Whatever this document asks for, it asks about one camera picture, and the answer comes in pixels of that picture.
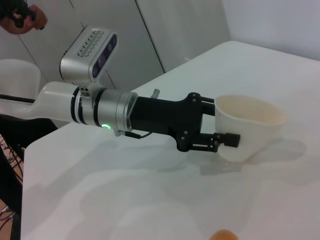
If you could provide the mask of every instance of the table surface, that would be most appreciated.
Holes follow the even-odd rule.
[[[181,100],[190,92],[275,103],[288,123],[245,163],[179,152],[68,124],[25,152],[22,240],[320,239],[320,62],[240,42],[221,44],[135,90]],[[203,132],[213,133],[205,116]]]

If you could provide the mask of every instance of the white wall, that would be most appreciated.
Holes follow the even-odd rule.
[[[137,0],[164,70],[230,40],[222,0]]]
[[[135,0],[71,2],[74,15],[83,25],[117,33],[118,48],[107,67],[117,89],[131,91],[164,73]]]
[[[10,34],[0,27],[0,36],[0,59],[19,59],[36,64],[18,35]],[[42,74],[39,89],[46,83]]]
[[[60,76],[60,61],[82,30],[75,18],[69,0],[28,0],[28,5],[37,5],[48,18],[43,30],[31,30],[20,35],[49,82],[63,81]]]
[[[320,60],[319,0],[223,0],[232,40]]]

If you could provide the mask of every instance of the paper cup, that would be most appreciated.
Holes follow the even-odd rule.
[[[287,121],[281,109],[254,97],[224,95],[215,100],[215,132],[239,134],[237,148],[224,146],[218,154],[229,162],[243,162],[258,152]]]

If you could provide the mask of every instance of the black cable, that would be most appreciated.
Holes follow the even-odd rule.
[[[15,155],[15,153],[10,150],[8,162],[9,162],[10,164],[12,164],[12,163],[15,161],[15,157],[17,157],[17,155]]]
[[[19,180],[21,180],[21,182],[24,181],[24,180],[18,175],[18,173],[16,173],[16,171],[14,171],[14,173],[15,173],[15,176],[16,176]]]
[[[9,147],[8,147],[6,141],[4,140],[4,138],[2,138],[2,140],[1,140],[1,142],[0,142],[0,145],[1,145],[1,147],[3,148],[3,150],[9,149]],[[12,151],[10,151],[9,157],[6,157],[6,158],[7,158],[7,161],[9,162],[9,164],[11,164],[11,163],[15,160],[14,157],[13,157],[13,155],[14,155],[14,154],[12,153]]]
[[[12,166],[12,168],[14,169],[16,166],[18,166],[18,164],[16,163],[15,165]]]
[[[4,214],[4,213],[7,213],[7,212],[12,212],[12,210],[9,208],[8,205],[6,205],[4,207],[4,209],[0,212],[0,217]]]
[[[10,151],[12,152],[12,155],[13,155],[13,157],[14,157],[14,160],[16,161],[16,164],[18,165],[18,167],[19,167],[19,169],[20,169],[21,176],[24,177],[24,172],[23,172],[22,169],[21,169],[21,166],[20,166],[20,164],[19,164],[19,161],[18,161],[18,159],[17,159],[14,151],[12,150],[12,148],[11,148],[10,146],[9,146],[9,149],[10,149]]]
[[[143,139],[143,138],[145,138],[145,137],[148,137],[150,134],[152,134],[152,132],[149,132],[149,133],[147,133],[146,135],[141,136],[140,139]]]
[[[10,214],[8,216],[5,216],[4,218],[0,218],[0,221],[6,220],[8,218],[10,218],[10,216],[13,214],[13,212],[9,212]]]
[[[5,220],[5,222],[0,226],[0,231],[1,231],[1,229],[4,227],[4,225],[6,225],[6,223],[10,221],[10,219],[11,219],[11,218],[7,218],[7,219]]]
[[[18,96],[9,96],[9,95],[4,95],[4,94],[0,94],[0,99],[11,100],[11,101],[16,101],[16,102],[23,102],[23,103],[30,103],[30,104],[33,104],[35,102],[34,99],[18,97]]]
[[[22,182],[16,177],[16,172],[0,148],[0,199],[19,215],[22,209],[22,192]]]

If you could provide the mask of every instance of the white chair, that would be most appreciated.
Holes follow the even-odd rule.
[[[31,62],[18,59],[0,60],[0,93],[35,99],[41,81],[40,69]]]

